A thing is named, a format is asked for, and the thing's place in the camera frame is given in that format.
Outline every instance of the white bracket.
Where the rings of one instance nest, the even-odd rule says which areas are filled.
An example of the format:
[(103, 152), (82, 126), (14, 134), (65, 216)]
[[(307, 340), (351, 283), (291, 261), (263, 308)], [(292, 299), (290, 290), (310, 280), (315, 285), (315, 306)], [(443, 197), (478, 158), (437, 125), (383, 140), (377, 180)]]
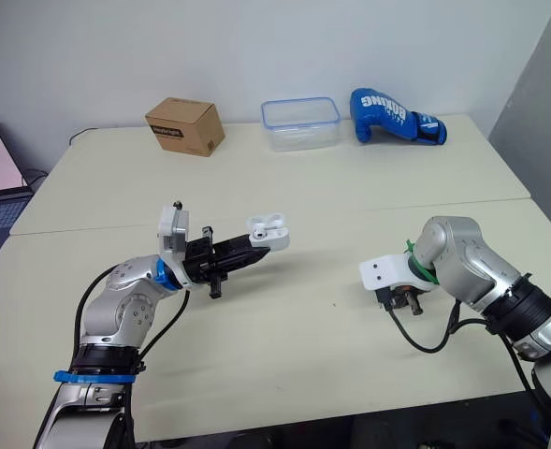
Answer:
[(194, 283), (183, 269), (185, 245), (188, 241), (189, 212), (176, 207), (164, 206), (159, 221), (159, 257), (175, 274), (181, 286), (196, 290), (202, 285)]
[(436, 285), (416, 277), (408, 267), (410, 253), (382, 255), (358, 265), (360, 278), (366, 290), (379, 290), (410, 285), (430, 292)]
[(279, 251), (290, 245), (290, 231), (285, 227), (285, 217), (281, 213), (251, 217), (246, 221), (246, 227), (254, 247), (263, 246)]

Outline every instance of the cardboard box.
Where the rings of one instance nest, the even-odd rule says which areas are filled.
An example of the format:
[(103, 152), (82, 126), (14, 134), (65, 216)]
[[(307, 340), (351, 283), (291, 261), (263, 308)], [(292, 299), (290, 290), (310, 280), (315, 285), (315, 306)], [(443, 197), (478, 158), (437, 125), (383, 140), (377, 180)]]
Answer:
[(166, 98), (146, 114), (156, 139), (169, 152), (210, 156), (225, 138), (212, 103)]

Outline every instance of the boxing glove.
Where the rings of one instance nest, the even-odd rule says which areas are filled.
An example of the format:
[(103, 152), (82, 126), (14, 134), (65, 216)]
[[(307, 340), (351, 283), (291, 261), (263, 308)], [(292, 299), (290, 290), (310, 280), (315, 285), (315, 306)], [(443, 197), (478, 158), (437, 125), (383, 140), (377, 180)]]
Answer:
[(429, 145), (443, 145), (447, 135), (441, 120), (407, 110), (392, 97), (374, 89), (363, 87), (352, 92), (350, 114), (356, 137), (363, 143), (370, 140), (370, 127), (375, 125), (399, 138)]

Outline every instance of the black wire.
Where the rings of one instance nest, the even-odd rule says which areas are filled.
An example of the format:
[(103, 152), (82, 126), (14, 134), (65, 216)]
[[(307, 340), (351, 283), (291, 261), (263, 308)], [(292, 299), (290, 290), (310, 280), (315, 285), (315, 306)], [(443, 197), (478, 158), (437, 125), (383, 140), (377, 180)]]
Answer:
[(520, 361), (518, 360), (518, 357), (516, 356), (516, 353), (512, 349), (512, 344), (508, 340), (508, 337), (506, 337), (505, 334), (499, 333), (498, 336), (501, 338), (501, 342), (506, 347), (506, 351), (508, 351), (508, 354), (510, 355), (510, 358), (512, 359), (512, 363), (514, 364), (516, 368), (516, 373), (518, 374), (518, 378), (520, 379), (520, 382), (525, 387), (525, 391), (529, 395), (530, 400), (532, 401), (535, 408), (539, 411), (541, 415), (547, 416), (548, 410), (545, 408), (545, 406), (541, 403), (539, 398), (537, 398), (537, 395), (535, 394), (534, 390), (530, 387), (529, 379), (527, 379), (527, 376), (525, 375), (525, 371), (522, 370), (522, 366), (520, 365)]
[(81, 131), (74, 134), (72, 137), (69, 138), (69, 142), (68, 142), (69, 146), (71, 146), (71, 142), (73, 141), (74, 138), (76, 138), (77, 136), (79, 136), (82, 133), (85, 133), (86, 131), (92, 131), (94, 129), (98, 129), (98, 128), (86, 128), (86, 129), (82, 129)]
[(190, 290), (185, 291), (185, 296), (183, 297), (183, 303), (181, 304), (180, 309), (175, 314), (175, 316), (169, 321), (165, 327), (161, 329), (161, 331), (154, 336), (154, 338), (146, 345), (146, 347), (142, 350), (140, 355), (138, 356), (138, 361), (141, 362), (144, 356), (152, 349), (152, 347), (163, 337), (168, 330), (171, 329), (173, 325), (175, 325), (175, 322), (180, 319), (181, 314), (183, 311), (185, 311), (186, 306), (188, 305), (188, 299), (190, 298)]
[(488, 322), (485, 320), (482, 320), (481, 318), (467, 318), (466, 320), (458, 321), (455, 325), (453, 325), (452, 328), (450, 329), (450, 334), (455, 334), (461, 327), (466, 325), (487, 326)]
[(454, 303), (454, 307), (450, 311), (450, 316), (447, 320), (447, 327), (445, 328), (445, 332), (443, 333), (442, 341), (434, 348), (427, 348), (425, 346), (421, 346), (416, 341), (414, 341), (411, 338), (411, 336), (408, 335), (408, 332), (406, 332), (406, 329), (399, 321), (398, 317), (394, 313), (394, 310), (389, 309), (388, 312), (389, 312), (389, 316), (391, 316), (391, 319), (394, 320), (394, 323), (396, 323), (396, 326), (398, 327), (399, 332), (402, 334), (402, 336), (404, 337), (404, 339), (406, 339), (407, 342), (409, 342), (415, 349), (418, 349), (423, 353), (435, 354), (435, 353), (438, 353), (440, 350), (442, 350), (447, 344), (448, 340), (450, 339), (450, 329), (452, 329), (457, 324), (458, 318), (460, 316), (460, 301), (456, 300), (456, 302)]
[(34, 182), (36, 182), (36, 181), (38, 181), (38, 180), (41, 180), (42, 178), (46, 178), (47, 176), (49, 176), (49, 175), (40, 175), (40, 176), (36, 176), (33, 180), (31, 180), (31, 181), (29, 181), (29, 182), (26, 181), (26, 182), (28, 182), (28, 184), (32, 185), (32, 184), (34, 184)]
[(44, 419), (42, 419), (42, 424), (40, 424), (40, 428), (38, 429), (38, 433), (36, 434), (36, 439), (34, 440), (33, 449), (36, 449), (38, 447), (38, 442), (40, 441), (42, 432), (44, 431), (45, 427), (47, 426), (47, 423), (49, 422), (49, 417), (51, 416), (52, 408), (54, 407), (54, 403), (57, 400), (57, 396), (59, 396), (60, 389), (61, 387), (57, 388), (57, 391), (54, 392), (54, 396), (52, 397), (51, 403), (49, 404), (49, 408), (47, 409), (46, 413), (44, 413)]
[[(28, 181), (26, 178), (25, 178), (25, 174), (28, 173), (28, 172), (35, 172), (35, 173), (39, 173), (39, 175), (34, 178), (33, 181)], [(22, 186), (25, 186), (25, 183), (27, 182), (28, 184), (33, 184), (34, 182), (38, 181), (38, 180), (41, 180), (42, 178), (45, 178), (49, 176), (49, 172), (48, 171), (45, 171), (45, 170), (39, 170), (37, 168), (26, 168), (24, 171), (23, 171), (23, 176), (22, 176)]]
[(537, 447), (539, 449), (547, 448), (546, 440), (527, 428), (521, 427), (516, 421), (511, 419), (501, 419), (498, 422), (498, 428), (502, 433), (510, 437), (517, 437), (533, 447)]
[(92, 281), (92, 283), (88, 286), (80, 299), (80, 304), (78, 304), (78, 309), (76, 310), (76, 324), (73, 330), (73, 355), (71, 356), (72, 361), (74, 358), (76, 358), (76, 355), (78, 354), (78, 349), (80, 348), (81, 315), (84, 312), (84, 305), (86, 304), (86, 300), (88, 300), (88, 297), (90, 296), (94, 288), (98, 285), (98, 283), (101, 282), (103, 278), (108, 276), (109, 273), (111, 273), (116, 267), (116, 265), (113, 265), (111, 268), (107, 268), (105, 271), (96, 276), (96, 279)]
[(129, 447), (136, 449), (136, 437), (134, 436), (134, 418), (132, 417), (132, 385), (125, 385), (125, 404), (123, 405), (125, 413), (125, 434)]
[[(489, 323), (486, 320), (482, 320), (480, 318), (468, 318), (466, 320), (462, 320), (458, 323), (456, 323), (451, 329), (450, 333), (454, 334), (457, 332), (461, 327), (467, 326), (467, 325), (483, 325), (487, 326)], [(506, 348), (506, 351), (508, 351), (508, 355), (510, 356), (510, 359), (512, 360), (513, 365), (516, 369), (516, 374), (518, 375), (518, 379), (520, 379), (520, 382), (525, 388), (525, 391), (529, 395), (529, 398), (531, 402), (533, 403), (534, 407), (539, 411), (541, 415), (544, 416), (551, 416), (551, 411), (549, 411), (539, 400), (537, 395), (535, 394), (535, 390), (533, 390), (529, 384), (529, 379), (527, 379), (527, 376), (525, 375), (525, 371), (522, 369), (522, 365), (520, 365), (520, 361), (518, 360), (518, 356), (516, 355), (512, 344), (508, 340), (508, 337), (506, 337), (506, 334), (500, 332), (498, 333), (498, 337), (500, 337), (501, 342)]]

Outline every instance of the plastic container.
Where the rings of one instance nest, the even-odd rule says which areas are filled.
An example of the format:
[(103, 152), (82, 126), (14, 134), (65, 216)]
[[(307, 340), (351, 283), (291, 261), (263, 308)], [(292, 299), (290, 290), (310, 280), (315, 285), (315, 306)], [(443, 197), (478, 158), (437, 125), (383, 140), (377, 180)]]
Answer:
[(328, 96), (267, 101), (261, 109), (276, 152), (330, 147), (340, 141), (340, 113)]

